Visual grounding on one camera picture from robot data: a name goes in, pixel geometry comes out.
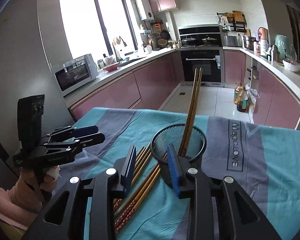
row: built-in oven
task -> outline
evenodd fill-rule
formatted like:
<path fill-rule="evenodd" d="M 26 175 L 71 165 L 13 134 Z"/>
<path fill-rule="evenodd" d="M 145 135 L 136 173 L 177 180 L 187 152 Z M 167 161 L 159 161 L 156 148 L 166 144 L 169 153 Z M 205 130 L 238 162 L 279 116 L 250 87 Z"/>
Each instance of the built-in oven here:
<path fill-rule="evenodd" d="M 181 58 L 186 85 L 193 83 L 196 68 L 202 68 L 202 85 L 224 87 L 222 48 L 182 48 Z"/>

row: white tile floor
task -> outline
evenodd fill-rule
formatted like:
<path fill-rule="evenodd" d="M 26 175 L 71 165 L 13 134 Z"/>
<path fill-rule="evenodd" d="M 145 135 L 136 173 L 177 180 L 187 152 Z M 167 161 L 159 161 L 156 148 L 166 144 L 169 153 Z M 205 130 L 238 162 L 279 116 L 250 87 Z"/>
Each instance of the white tile floor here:
<path fill-rule="evenodd" d="M 180 86 L 162 111 L 188 113 L 192 86 Z M 250 122 L 248 111 L 237 111 L 233 103 L 233 88 L 200 87 L 198 115 L 219 116 L 232 120 Z"/>

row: white wall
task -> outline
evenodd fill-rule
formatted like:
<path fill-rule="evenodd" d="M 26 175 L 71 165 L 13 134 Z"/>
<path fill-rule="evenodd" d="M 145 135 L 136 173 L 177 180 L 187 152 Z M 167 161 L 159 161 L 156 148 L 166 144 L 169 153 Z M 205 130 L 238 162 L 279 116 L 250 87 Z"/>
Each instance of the white wall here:
<path fill-rule="evenodd" d="M 38 17 L 44 50 L 51 65 L 72 60 L 59 0 L 38 0 Z"/>
<path fill-rule="evenodd" d="M 292 42 L 292 30 L 289 20 L 286 3 L 293 5 L 292 0 L 261 0 L 268 22 L 268 30 L 270 34 L 270 43 L 274 44 L 277 34 L 287 36 Z"/>
<path fill-rule="evenodd" d="M 247 28 L 251 30 L 251 35 L 255 37 L 255 31 L 260 27 L 268 29 L 265 9 L 261 0 L 240 0 L 242 12 L 246 18 Z"/>
<path fill-rule="evenodd" d="M 176 0 L 173 11 L 176 27 L 198 24 L 216 24 L 218 13 L 242 11 L 240 0 Z"/>
<path fill-rule="evenodd" d="M 0 14 L 0 142 L 10 156 L 19 148 L 18 100 L 38 94 L 45 95 L 43 132 L 73 122 L 49 70 L 37 0 L 10 0 Z"/>

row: strainer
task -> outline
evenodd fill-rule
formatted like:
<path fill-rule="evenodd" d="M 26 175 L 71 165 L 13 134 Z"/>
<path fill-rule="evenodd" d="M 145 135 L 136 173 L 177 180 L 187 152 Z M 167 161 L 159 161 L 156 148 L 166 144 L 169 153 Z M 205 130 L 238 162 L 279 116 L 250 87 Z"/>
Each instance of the strainer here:
<path fill-rule="evenodd" d="M 167 153 L 167 147 L 171 143 L 173 144 L 176 152 L 178 152 L 184 130 L 184 124 L 168 126 L 157 132 L 150 143 L 151 153 L 159 162 L 161 176 L 164 182 L 170 187 L 172 186 L 172 183 L 169 166 L 167 160 L 164 160 L 164 157 Z M 206 147 L 207 142 L 204 133 L 194 126 L 191 131 L 189 146 L 186 153 L 186 158 L 189 159 L 189 163 L 191 163 L 194 168 L 201 168 L 202 155 Z"/>

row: frying pan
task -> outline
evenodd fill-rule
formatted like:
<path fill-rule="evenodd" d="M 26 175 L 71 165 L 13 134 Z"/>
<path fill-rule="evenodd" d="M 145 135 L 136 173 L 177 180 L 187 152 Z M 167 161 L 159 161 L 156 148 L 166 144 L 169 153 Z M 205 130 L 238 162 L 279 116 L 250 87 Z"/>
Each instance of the frying pan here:
<path fill-rule="evenodd" d="M 162 32 L 161 32 L 161 37 L 163 38 L 163 39 L 165 39 L 166 41 L 168 41 L 168 40 L 170 40 L 170 33 L 168 32 L 168 31 L 166 31 L 166 30 L 163 30 Z"/>

